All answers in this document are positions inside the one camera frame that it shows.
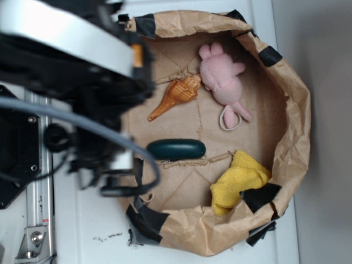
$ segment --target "gray wall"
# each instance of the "gray wall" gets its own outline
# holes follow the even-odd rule
[[[300,261],[352,263],[352,1],[272,2],[278,50],[312,93],[310,169],[295,195]]]

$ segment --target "paper bag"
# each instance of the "paper bag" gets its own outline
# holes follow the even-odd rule
[[[310,93],[287,61],[263,43],[235,10],[226,15],[196,11],[150,14],[130,20],[127,29],[145,36],[155,55],[154,95],[124,116],[125,130],[143,147],[159,139],[197,139],[206,154],[197,160],[160,165],[161,184],[126,205],[137,243],[156,244],[211,256],[247,239],[253,245],[281,217],[308,169]],[[246,64],[239,75],[242,104],[253,114],[233,131],[218,124],[223,106],[204,87],[195,100],[180,104],[152,122],[148,115],[174,79],[199,73],[199,48],[220,42],[234,61]],[[242,192],[226,216],[216,216],[210,185],[243,150],[272,171],[269,183]],[[143,182],[153,178],[147,162]]]

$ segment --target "dark green oval object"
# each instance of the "dark green oval object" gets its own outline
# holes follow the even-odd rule
[[[157,160],[190,160],[201,158],[206,151],[205,145],[195,139],[162,139],[147,146]]]

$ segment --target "wire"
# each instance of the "wire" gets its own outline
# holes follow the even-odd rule
[[[47,178],[49,176],[52,176],[55,172],[57,172],[59,169],[61,169],[61,167],[65,164],[69,154],[70,154],[70,152],[67,151],[65,156],[63,156],[60,164],[58,166],[56,166],[55,169],[53,169],[52,171],[48,172],[47,174],[44,174],[44,175],[41,175],[40,177],[36,177],[36,178],[32,179],[28,183],[36,182],[37,180],[42,180],[42,179],[45,179],[45,178]],[[2,172],[0,172],[0,179],[7,180],[7,181],[13,182],[13,183],[26,182],[26,179],[17,178],[17,177],[14,177],[14,176],[11,176],[9,174],[2,173]]]
[[[90,131],[94,134],[97,134],[117,145],[123,146],[126,149],[131,149],[134,153],[141,155],[145,160],[147,160],[150,163],[150,166],[152,167],[155,174],[155,179],[154,181],[147,183],[145,185],[138,186],[138,187],[130,187],[128,189],[125,189],[126,196],[145,194],[150,189],[157,186],[160,182],[160,172],[158,169],[158,165],[152,154],[150,154],[148,151],[144,150],[143,148],[135,144],[133,141],[122,137],[116,131],[100,123],[94,122],[89,118],[86,118],[82,115],[78,115],[72,112],[66,112],[66,111],[58,110],[51,106],[44,106],[41,104],[29,103],[29,102],[25,102],[25,101],[13,99],[13,98],[0,97],[0,108],[16,109],[21,112],[36,113],[44,116],[49,116],[52,118],[57,118],[59,120],[72,123],[75,126],[85,129],[87,131]]]

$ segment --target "black bracket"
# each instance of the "black bracket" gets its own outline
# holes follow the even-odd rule
[[[0,96],[16,98],[0,85]],[[0,210],[6,209],[41,171],[40,118],[13,109],[0,108],[0,172],[20,179],[0,179]]]

